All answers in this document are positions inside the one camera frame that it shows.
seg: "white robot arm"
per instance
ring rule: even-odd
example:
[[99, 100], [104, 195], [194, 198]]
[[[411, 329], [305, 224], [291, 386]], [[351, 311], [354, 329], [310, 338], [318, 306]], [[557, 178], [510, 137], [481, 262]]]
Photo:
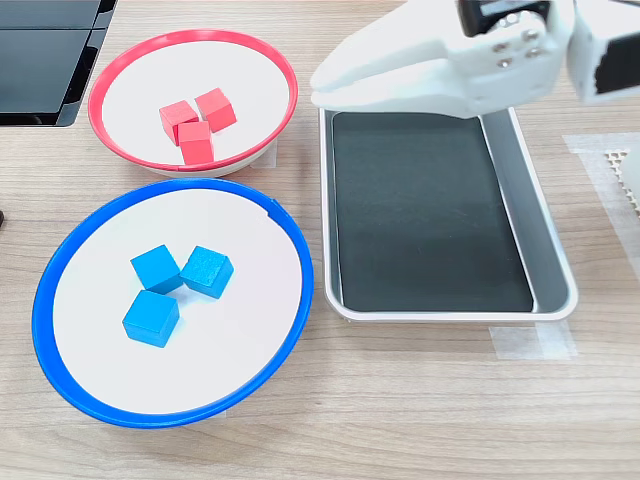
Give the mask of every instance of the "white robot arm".
[[640, 4], [409, 0], [327, 57], [312, 101], [470, 118], [547, 95], [565, 57], [586, 103], [640, 92]]

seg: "screw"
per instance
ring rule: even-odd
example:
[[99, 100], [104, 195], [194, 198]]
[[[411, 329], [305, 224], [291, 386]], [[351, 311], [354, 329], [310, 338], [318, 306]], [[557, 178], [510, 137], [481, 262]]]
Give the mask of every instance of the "screw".
[[539, 36], [540, 32], [538, 32], [537, 30], [527, 30], [526, 32], [522, 33], [522, 39], [525, 42], [533, 42], [534, 40], [537, 40]]
[[497, 45], [494, 45], [493, 51], [496, 53], [500, 53], [504, 52], [507, 48], [509, 48], [508, 43], [498, 43]]

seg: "tabletop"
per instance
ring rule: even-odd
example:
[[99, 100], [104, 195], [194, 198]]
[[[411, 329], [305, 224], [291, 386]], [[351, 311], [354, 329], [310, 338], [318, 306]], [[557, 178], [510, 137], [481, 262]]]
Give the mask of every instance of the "tabletop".
[[640, 131], [640, 98], [584, 107], [563, 76], [518, 116], [580, 289], [576, 355], [500, 356], [487, 325], [352, 325], [323, 298], [316, 110], [309, 78], [388, 1], [124, 0], [93, 78], [119, 53], [186, 28], [258, 36], [293, 65], [296, 114], [278, 166], [230, 175], [275, 197], [316, 269], [300, 341], [226, 416], [137, 431], [102, 424], [51, 387], [31, 307], [57, 246], [89, 213], [161, 180], [112, 154], [85, 104], [70, 128], [0, 130], [0, 478], [635, 479], [640, 475], [640, 286], [569, 135]]

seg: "metal tray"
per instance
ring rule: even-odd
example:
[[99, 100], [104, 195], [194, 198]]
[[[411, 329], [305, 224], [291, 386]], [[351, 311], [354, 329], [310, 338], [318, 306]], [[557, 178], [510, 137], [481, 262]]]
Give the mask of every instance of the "metal tray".
[[325, 294], [353, 322], [566, 318], [578, 291], [515, 113], [320, 110]]

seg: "white plastic part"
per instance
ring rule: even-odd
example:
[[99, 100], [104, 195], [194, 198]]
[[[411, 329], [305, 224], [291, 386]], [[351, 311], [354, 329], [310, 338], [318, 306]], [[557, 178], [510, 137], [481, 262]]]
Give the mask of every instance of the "white plastic part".
[[313, 75], [313, 103], [333, 111], [470, 118], [548, 94], [574, 28], [573, 0], [547, 23], [524, 11], [464, 34], [456, 2], [409, 0], [347, 38]]
[[640, 86], [637, 86], [598, 94], [595, 80], [596, 70], [609, 42], [636, 34], [640, 34], [639, 5], [609, 0], [577, 2], [576, 25], [567, 51], [567, 67], [582, 102], [595, 104], [640, 93]]

